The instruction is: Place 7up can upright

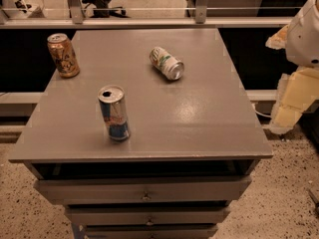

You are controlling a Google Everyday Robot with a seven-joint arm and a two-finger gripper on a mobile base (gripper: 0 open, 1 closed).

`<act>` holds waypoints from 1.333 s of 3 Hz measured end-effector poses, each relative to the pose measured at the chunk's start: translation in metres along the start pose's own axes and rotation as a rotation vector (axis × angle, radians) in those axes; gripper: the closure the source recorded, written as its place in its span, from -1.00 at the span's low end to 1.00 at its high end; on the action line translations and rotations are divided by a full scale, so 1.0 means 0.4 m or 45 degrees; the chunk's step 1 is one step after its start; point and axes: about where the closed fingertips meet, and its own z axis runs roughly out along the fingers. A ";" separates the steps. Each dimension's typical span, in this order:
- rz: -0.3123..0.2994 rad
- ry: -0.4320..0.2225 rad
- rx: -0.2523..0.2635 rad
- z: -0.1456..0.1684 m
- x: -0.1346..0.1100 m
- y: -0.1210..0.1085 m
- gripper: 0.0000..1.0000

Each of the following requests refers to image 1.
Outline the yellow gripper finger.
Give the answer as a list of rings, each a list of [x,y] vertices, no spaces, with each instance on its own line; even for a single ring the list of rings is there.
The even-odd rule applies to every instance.
[[[288,25],[282,27],[277,33],[267,39],[265,46],[274,50],[284,49],[286,46],[287,31]]]
[[[319,69],[298,67],[292,75],[283,74],[277,87],[269,129],[275,134],[292,130],[303,113],[319,99]]]

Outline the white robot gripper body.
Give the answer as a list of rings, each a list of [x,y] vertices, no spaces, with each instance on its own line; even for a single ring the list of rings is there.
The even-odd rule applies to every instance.
[[[290,22],[285,50],[288,61],[298,66],[319,67],[318,0],[308,0]]]

